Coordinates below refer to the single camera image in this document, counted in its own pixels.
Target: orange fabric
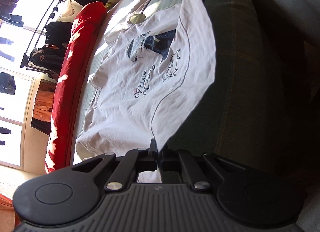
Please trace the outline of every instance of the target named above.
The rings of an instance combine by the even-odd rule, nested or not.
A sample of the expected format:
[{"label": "orange fabric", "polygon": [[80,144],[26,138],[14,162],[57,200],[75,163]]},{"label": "orange fabric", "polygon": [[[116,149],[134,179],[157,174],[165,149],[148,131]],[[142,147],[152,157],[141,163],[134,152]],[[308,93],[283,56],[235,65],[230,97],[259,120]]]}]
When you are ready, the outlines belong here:
[{"label": "orange fabric", "polygon": [[18,225],[20,225],[20,219],[18,215],[15,213],[13,205],[12,205],[12,200],[7,198],[6,196],[3,196],[0,194],[0,209],[6,210],[9,212],[14,212],[14,227],[16,228]]},{"label": "orange fabric", "polygon": [[53,107],[54,92],[38,90],[35,106],[33,108],[33,118],[41,121],[51,122],[51,109]]},{"label": "orange fabric", "polygon": [[107,15],[102,2],[84,6],[73,22],[71,39],[54,93],[46,172],[70,165],[73,129],[87,65]]},{"label": "orange fabric", "polygon": [[14,211],[12,200],[0,194],[0,209]]}]

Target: white t-shirt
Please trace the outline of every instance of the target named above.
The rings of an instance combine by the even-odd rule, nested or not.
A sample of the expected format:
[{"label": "white t-shirt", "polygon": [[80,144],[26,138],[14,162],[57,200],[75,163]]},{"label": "white t-shirt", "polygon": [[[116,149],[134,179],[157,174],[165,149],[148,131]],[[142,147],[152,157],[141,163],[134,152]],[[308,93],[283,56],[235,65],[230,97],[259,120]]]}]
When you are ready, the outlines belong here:
[{"label": "white t-shirt", "polygon": [[155,138],[160,151],[214,81],[215,40],[203,2],[183,0],[156,12],[109,45],[90,79],[97,93],[76,147],[122,156]]}]

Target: window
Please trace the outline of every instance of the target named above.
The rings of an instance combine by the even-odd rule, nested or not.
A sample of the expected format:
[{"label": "window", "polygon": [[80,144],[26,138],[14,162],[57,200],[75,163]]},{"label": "window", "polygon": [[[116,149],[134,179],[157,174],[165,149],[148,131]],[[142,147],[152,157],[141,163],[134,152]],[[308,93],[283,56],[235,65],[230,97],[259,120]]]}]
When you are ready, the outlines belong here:
[{"label": "window", "polygon": [[0,162],[21,166],[22,126],[0,119],[0,127],[11,130],[11,134],[0,134],[0,142],[5,142],[0,145]]}]

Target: plaid fabric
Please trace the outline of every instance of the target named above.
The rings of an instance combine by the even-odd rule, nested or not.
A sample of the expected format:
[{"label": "plaid fabric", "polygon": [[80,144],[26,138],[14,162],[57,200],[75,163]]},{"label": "plaid fabric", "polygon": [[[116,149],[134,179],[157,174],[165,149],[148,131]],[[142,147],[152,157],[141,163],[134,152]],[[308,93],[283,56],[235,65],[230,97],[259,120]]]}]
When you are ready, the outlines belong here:
[{"label": "plaid fabric", "polygon": [[216,38],[216,79],[168,147],[214,152],[272,173],[283,119],[280,62],[251,0],[205,0],[205,6]]}]

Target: window frame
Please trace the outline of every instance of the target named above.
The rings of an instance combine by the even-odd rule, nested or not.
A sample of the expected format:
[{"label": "window frame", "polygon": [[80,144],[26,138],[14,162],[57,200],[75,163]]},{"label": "window frame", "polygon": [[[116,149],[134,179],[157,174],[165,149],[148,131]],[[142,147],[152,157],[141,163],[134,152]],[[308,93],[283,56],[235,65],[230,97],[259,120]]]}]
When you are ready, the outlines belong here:
[{"label": "window frame", "polygon": [[27,76],[12,70],[8,70],[6,68],[0,67],[0,71],[1,72],[6,72],[10,75],[14,75],[15,77],[21,78],[21,79],[25,79],[28,81],[31,81],[30,84],[30,89],[29,89],[29,94],[28,94],[28,99],[26,102],[26,106],[25,106],[25,111],[24,111],[24,118],[23,118],[23,122],[20,121],[16,121],[16,120],[12,120],[12,119],[8,119],[8,118],[4,118],[0,116],[0,120],[20,126],[21,127],[21,138],[20,138],[20,165],[14,165],[11,163],[7,163],[4,161],[0,160],[0,165],[3,166],[8,166],[8,167],[12,167],[15,169],[19,169],[19,170],[23,170],[24,169],[24,161],[23,161],[23,153],[24,153],[24,138],[25,138],[25,133],[26,133],[26,122],[27,122],[27,117],[28,117],[28,111],[30,108],[30,104],[31,104],[31,99],[32,99],[32,92],[35,86],[35,79],[34,77],[31,76]]}]

